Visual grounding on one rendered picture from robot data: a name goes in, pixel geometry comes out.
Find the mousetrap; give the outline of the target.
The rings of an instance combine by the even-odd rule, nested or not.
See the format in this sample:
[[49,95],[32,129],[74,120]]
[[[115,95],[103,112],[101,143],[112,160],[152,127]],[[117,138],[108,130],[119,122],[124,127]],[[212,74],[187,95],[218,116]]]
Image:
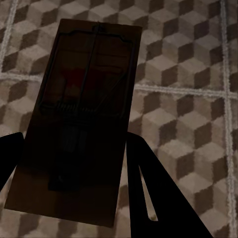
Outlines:
[[142,26],[59,24],[4,209],[113,228]]

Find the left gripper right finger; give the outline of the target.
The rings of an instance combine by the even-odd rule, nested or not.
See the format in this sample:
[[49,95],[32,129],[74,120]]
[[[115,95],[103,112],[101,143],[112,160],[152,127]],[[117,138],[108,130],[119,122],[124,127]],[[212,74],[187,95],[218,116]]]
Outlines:
[[[213,238],[146,141],[126,140],[131,238]],[[158,221],[148,218],[139,166]]]

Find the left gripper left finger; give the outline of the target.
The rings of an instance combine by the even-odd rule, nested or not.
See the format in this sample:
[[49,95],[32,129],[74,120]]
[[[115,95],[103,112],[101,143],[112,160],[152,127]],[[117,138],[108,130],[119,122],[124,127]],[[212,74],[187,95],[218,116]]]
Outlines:
[[23,154],[21,132],[0,137],[0,191],[14,171]]

